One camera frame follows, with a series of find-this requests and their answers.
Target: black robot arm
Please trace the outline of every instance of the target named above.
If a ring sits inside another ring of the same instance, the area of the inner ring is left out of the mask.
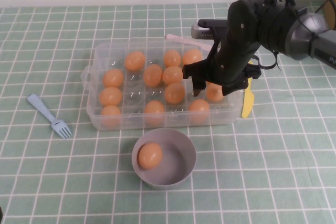
[[[201,19],[192,27],[195,39],[213,39],[205,60],[184,65],[183,78],[192,77],[194,96],[206,81],[222,86],[223,95],[245,89],[261,69],[277,65],[277,54],[300,60],[308,55],[336,68],[336,32],[323,16],[307,13],[294,0],[239,0],[230,5],[228,20]],[[276,58],[269,67],[249,64],[260,46]]]

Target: table surface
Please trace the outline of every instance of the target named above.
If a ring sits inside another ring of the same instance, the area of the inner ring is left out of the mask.
[[[249,118],[179,128],[197,164],[177,190],[151,190],[132,170],[143,130],[90,124],[80,74],[96,45],[188,37],[195,20],[227,11],[227,3],[0,10],[3,223],[335,223],[336,72],[314,59],[280,56],[281,71],[263,71],[252,81]],[[258,55],[274,61],[266,50]],[[30,93],[68,123],[73,140],[51,130],[27,103]]]

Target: egg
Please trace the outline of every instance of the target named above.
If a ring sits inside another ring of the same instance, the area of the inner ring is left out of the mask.
[[[159,101],[151,101],[147,103],[145,107],[145,113],[153,113],[149,116],[145,117],[145,121],[150,126],[159,126],[162,124],[164,120],[164,115],[162,114],[164,112],[164,106]]]
[[[120,109],[115,105],[108,105],[102,108],[100,114],[106,116],[102,118],[102,124],[107,127],[115,127],[120,123],[120,118],[108,118],[107,115],[120,115]]]
[[[103,106],[118,105],[122,100],[122,93],[116,87],[107,87],[99,94],[99,102]]]
[[[184,86],[181,83],[172,83],[164,91],[164,98],[170,104],[178,104],[184,98]]]
[[[183,65],[192,64],[203,59],[201,51],[198,49],[189,49],[187,52],[184,53],[182,62]]]
[[[168,67],[162,73],[162,80],[168,85],[174,82],[180,82],[182,78],[182,69],[177,66]]]
[[[212,102],[220,102],[224,96],[222,93],[222,86],[209,83],[205,89],[206,98]]]
[[[162,150],[159,144],[147,143],[143,145],[138,154],[138,161],[142,168],[156,168],[162,160]]]
[[[143,81],[149,87],[156,87],[160,84],[162,77],[162,69],[157,64],[151,64],[143,73]]]
[[[175,49],[168,50],[163,56],[163,63],[166,67],[179,66],[181,64],[181,55]]]
[[[120,69],[110,69],[103,76],[103,85],[105,87],[116,87],[122,85],[123,74]]]
[[[190,115],[192,124],[202,124],[209,116],[209,104],[203,99],[197,99],[189,106],[189,111],[197,111],[196,114]]]
[[[126,56],[124,64],[128,70],[140,70],[145,64],[145,55],[140,51],[131,52]]]

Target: plastic egg tray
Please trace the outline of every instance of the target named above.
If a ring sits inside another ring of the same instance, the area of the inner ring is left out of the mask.
[[[95,48],[93,65],[87,66],[82,73],[83,87],[88,90],[87,113],[93,125],[99,130],[125,130],[125,129],[145,129],[157,127],[146,122],[147,116],[151,114],[144,113],[146,104],[150,101],[160,101],[165,112],[160,127],[176,127],[193,125],[193,116],[200,115],[201,112],[188,111],[190,104],[197,99],[204,99],[205,90],[197,97],[193,96],[193,86],[191,78],[183,80],[185,87],[185,97],[183,101],[177,105],[167,104],[164,98],[165,84],[162,82],[160,86],[155,88],[147,87],[143,82],[143,72],[150,64],[158,64],[165,69],[163,64],[163,55],[169,49],[176,49],[183,53],[192,48],[198,48],[205,59],[208,51],[204,51],[201,47],[172,42],[165,39],[136,39],[126,42],[111,42],[99,44]],[[129,71],[124,67],[125,57],[132,51],[139,50],[146,56],[143,69],[139,71]],[[118,68],[123,72],[124,82],[120,87],[123,93],[122,102],[118,105],[120,115],[104,115],[100,114],[102,106],[98,101],[99,93],[104,89],[102,78],[105,72],[111,68]],[[221,102],[209,103],[209,116],[202,125],[218,125],[229,124],[241,113],[242,95],[240,91],[236,91],[224,97]],[[114,126],[106,126],[107,120],[118,120],[118,124]]]

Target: yellow spatula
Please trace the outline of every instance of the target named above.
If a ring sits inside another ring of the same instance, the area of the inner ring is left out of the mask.
[[[248,86],[244,91],[244,101],[243,101],[243,110],[242,110],[242,117],[241,118],[248,118],[252,111],[252,107],[254,104],[254,94],[251,91],[251,79],[249,78],[248,81]]]

